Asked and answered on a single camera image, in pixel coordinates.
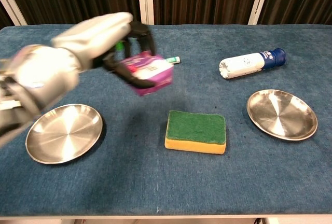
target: green scouring pad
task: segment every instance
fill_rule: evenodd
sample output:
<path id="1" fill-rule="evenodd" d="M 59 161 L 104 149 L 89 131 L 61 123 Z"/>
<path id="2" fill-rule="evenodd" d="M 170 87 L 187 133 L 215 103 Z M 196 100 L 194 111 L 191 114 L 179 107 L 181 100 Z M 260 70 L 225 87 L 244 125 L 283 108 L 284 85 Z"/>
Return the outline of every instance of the green scouring pad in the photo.
<path id="1" fill-rule="evenodd" d="M 169 113 L 165 147 L 173 150 L 224 154 L 225 118 L 217 114 Z"/>

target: blue table cover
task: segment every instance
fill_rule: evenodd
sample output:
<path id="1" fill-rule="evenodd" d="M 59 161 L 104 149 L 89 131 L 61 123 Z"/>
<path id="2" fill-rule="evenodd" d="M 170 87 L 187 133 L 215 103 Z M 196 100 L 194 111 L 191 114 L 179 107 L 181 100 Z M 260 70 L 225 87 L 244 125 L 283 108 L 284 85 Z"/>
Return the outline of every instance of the blue table cover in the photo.
<path id="1" fill-rule="evenodd" d="M 0 31 L 0 57 L 29 44 L 49 45 L 70 25 L 12 26 Z M 97 109 L 105 138 L 60 165 L 32 160 L 28 129 L 0 149 L 0 216 L 332 214 L 332 26 L 151 26 L 158 53 L 179 56 L 174 83 L 144 97 L 103 69 L 54 107 Z M 225 80 L 221 59 L 283 48 L 284 66 Z M 319 127 L 289 143 L 260 131 L 246 101 L 262 89 L 304 100 Z M 222 156 L 164 147 L 170 110 L 221 114 L 227 123 Z"/>

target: blue bottle cap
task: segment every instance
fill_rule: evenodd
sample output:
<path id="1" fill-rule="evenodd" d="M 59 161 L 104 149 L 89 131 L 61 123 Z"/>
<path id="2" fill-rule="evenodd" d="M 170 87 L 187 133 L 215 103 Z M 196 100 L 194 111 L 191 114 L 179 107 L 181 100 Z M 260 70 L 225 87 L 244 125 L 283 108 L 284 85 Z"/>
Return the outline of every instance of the blue bottle cap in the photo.
<path id="1" fill-rule="evenodd" d="M 269 50 L 275 57 L 275 66 L 282 66 L 286 62 L 286 52 L 283 49 L 277 48 Z"/>

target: pink box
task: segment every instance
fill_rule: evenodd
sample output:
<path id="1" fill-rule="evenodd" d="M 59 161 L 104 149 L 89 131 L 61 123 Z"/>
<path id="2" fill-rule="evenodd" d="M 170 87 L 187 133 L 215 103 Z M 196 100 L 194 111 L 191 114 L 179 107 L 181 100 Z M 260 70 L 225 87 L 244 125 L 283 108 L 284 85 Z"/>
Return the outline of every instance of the pink box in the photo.
<path id="1" fill-rule="evenodd" d="M 121 61 L 138 79 L 151 80 L 156 83 L 153 88 L 137 89 L 130 86 L 138 95 L 154 93 L 173 82 L 174 65 L 167 62 L 161 55 L 152 56 L 144 51 Z"/>

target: round metal dish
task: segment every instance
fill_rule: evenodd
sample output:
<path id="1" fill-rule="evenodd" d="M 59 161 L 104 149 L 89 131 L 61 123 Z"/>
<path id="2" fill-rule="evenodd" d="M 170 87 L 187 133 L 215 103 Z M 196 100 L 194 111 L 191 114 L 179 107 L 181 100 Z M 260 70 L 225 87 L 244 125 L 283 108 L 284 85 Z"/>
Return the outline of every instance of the round metal dish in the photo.
<path id="1" fill-rule="evenodd" d="M 45 164 L 73 160 L 99 139 L 103 121 L 90 106 L 69 104 L 41 116 L 30 128 L 25 146 L 30 157 Z"/>
<path id="2" fill-rule="evenodd" d="M 317 130 L 314 111 L 298 97 L 279 90 L 262 90 L 247 101 L 251 120 L 264 132 L 289 141 L 300 141 Z"/>

